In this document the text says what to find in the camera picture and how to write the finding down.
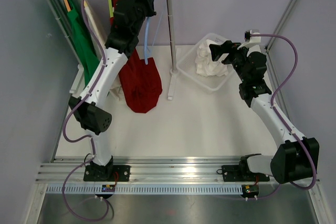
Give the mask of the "white printed t shirt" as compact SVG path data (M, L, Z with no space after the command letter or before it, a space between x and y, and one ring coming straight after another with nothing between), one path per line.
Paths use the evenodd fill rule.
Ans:
M228 68L226 65L223 65L219 61L212 61L211 50L209 45L218 45L218 43L206 39L198 46L195 58L196 64L196 73L203 77L210 76L226 76L229 74Z

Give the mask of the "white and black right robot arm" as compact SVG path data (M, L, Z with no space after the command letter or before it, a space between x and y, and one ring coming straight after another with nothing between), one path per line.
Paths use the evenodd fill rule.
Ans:
M248 47L230 40L221 45L209 46L212 60L218 61L222 55L224 65L232 65L241 83L239 94L247 106L262 120L277 145L273 156L250 154L239 162L238 173L244 180L256 174L272 176L279 184L291 183L306 178L317 180L319 143L301 133L279 109L265 80L267 58L261 52L249 52Z

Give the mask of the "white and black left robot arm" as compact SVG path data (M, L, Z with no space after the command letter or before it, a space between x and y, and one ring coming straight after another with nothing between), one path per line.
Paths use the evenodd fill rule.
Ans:
M101 61L80 96L69 100L76 121L92 145L91 160L85 162L83 179L86 182L129 180L124 174L130 171L129 166L113 164L105 135L112 123L112 115L103 107L113 82L135 51L143 22L154 15L154 0L118 0Z

